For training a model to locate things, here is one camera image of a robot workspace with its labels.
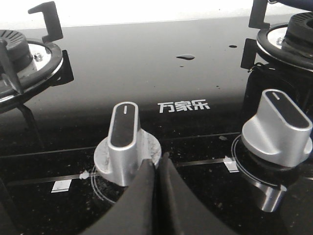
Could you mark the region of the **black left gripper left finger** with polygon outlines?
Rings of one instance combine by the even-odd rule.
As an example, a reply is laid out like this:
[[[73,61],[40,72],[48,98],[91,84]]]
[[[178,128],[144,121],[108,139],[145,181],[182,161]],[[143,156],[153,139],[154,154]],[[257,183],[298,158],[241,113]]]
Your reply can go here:
[[[84,235],[151,235],[153,233],[153,203],[155,167],[145,159],[128,189],[114,206]]]

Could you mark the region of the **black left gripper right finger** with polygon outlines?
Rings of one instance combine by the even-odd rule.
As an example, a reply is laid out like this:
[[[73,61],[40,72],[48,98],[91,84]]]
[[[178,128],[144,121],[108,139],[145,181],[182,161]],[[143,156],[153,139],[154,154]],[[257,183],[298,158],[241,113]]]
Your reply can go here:
[[[181,179],[169,154],[159,162],[159,229],[161,235],[234,235]]]

